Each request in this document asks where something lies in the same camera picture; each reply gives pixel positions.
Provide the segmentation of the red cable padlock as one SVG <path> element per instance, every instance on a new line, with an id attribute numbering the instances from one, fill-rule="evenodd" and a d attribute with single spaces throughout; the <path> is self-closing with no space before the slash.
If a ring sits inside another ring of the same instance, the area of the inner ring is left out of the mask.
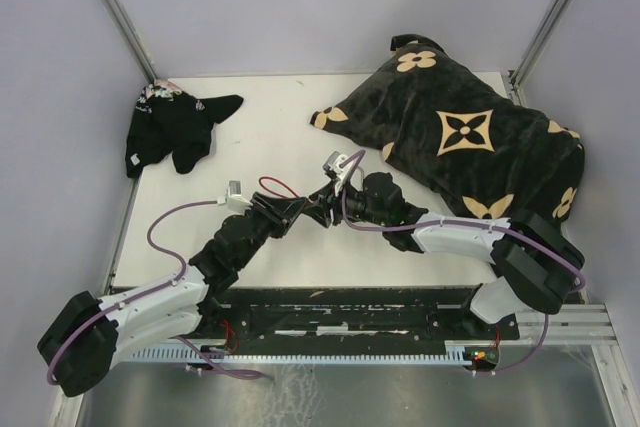
<path id="1" fill-rule="evenodd" d="M 276 198 L 289 199 L 299 196 L 288 184 L 273 176 L 260 176 L 258 185 L 264 192 Z"/>

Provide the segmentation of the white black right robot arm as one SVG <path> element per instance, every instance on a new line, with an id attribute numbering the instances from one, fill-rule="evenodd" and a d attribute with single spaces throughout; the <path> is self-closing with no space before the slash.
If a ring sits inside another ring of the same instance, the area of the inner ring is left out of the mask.
<path id="1" fill-rule="evenodd" d="M 359 189 L 331 175 L 310 196 L 304 213 L 324 227 L 345 222 L 379 232 L 403 252 L 449 253 L 490 264 L 494 280 L 476 287 L 458 315 L 460 329 L 472 338 L 527 309 L 555 315 L 567 296 L 585 285 L 581 252 L 537 214 L 443 216 L 406 201 L 388 173 L 367 175 Z"/>

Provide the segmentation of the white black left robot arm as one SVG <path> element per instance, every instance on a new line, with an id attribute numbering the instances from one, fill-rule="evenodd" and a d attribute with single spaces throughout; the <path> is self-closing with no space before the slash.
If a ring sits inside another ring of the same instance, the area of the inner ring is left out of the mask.
<path id="1" fill-rule="evenodd" d="M 268 239 L 283 237 L 307 204 L 305 197 L 256 193 L 244 212 L 227 217 L 190 260 L 153 243 L 152 248 L 177 260 L 171 274 L 120 294 L 75 294 L 37 343 L 48 366 L 47 382 L 75 397 L 154 343 L 192 332 L 215 334 L 221 313 L 208 303 L 238 280 Z"/>

